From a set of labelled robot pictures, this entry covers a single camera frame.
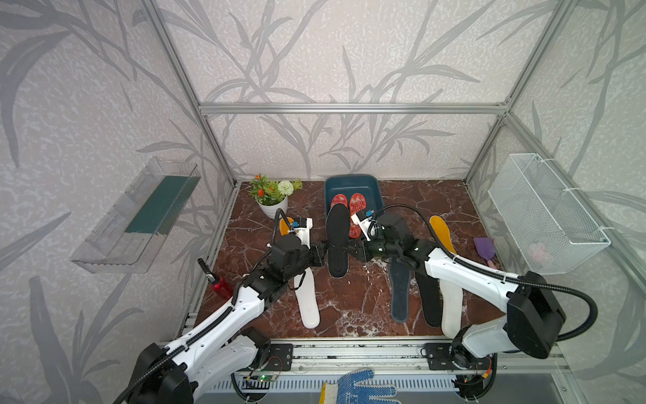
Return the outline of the black insole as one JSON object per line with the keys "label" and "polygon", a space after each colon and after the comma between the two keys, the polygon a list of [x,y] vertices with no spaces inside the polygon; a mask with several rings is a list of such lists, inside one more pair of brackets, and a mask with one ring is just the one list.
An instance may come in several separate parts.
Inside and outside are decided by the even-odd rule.
{"label": "black insole", "polygon": [[424,320],[429,327],[442,325],[442,297],[439,281],[426,274],[416,273]]}
{"label": "black insole", "polygon": [[348,272],[350,212],[342,204],[333,205],[326,217],[328,240],[328,269],[333,278],[340,279]]}

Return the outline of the red orange-edged insole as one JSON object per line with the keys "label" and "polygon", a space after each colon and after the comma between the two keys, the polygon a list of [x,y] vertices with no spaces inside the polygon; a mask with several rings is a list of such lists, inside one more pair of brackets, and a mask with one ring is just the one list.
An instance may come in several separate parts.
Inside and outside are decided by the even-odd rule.
{"label": "red orange-edged insole", "polygon": [[[349,211],[350,211],[350,217],[353,217],[354,215],[356,215],[361,210],[364,210],[364,209],[367,208],[367,201],[366,201],[365,197],[362,194],[355,193],[351,197],[348,206],[349,206]],[[359,225],[355,224],[353,220],[350,220],[350,222],[351,222],[351,227],[350,227],[350,230],[349,230],[349,237],[351,239],[360,238],[361,235],[363,234],[363,231],[362,231],[361,227]]]}
{"label": "red orange-edged insole", "polygon": [[348,198],[343,194],[337,194],[332,198],[331,207],[335,205],[342,205],[348,207]]}

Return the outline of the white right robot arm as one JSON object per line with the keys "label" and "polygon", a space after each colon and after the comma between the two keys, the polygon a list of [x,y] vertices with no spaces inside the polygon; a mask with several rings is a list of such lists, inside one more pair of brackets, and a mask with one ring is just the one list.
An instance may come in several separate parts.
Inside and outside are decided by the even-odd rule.
{"label": "white right robot arm", "polygon": [[[436,215],[426,222],[429,240],[413,237],[405,220],[388,215],[385,209],[361,210],[351,218],[365,236],[361,251],[366,257],[394,259],[406,269],[437,279],[440,285],[469,291],[503,312],[496,320],[457,333],[452,342],[456,360],[511,351],[544,360],[555,343],[582,335],[597,321],[597,303],[582,291],[550,284],[532,271],[512,274],[459,256],[446,223]],[[558,293],[577,297],[589,307],[585,321],[567,333],[562,330],[567,316]]]}

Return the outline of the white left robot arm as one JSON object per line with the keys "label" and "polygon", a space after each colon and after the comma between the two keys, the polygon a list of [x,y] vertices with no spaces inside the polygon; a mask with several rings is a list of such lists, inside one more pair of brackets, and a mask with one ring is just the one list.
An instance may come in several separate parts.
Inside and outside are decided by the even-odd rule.
{"label": "white left robot arm", "polygon": [[296,294],[304,326],[319,326],[312,269],[323,265],[325,247],[311,242],[311,218],[287,223],[287,234],[272,242],[222,307],[180,338],[141,352],[116,402],[194,403],[225,377],[264,365],[270,341],[247,325],[287,291]]}

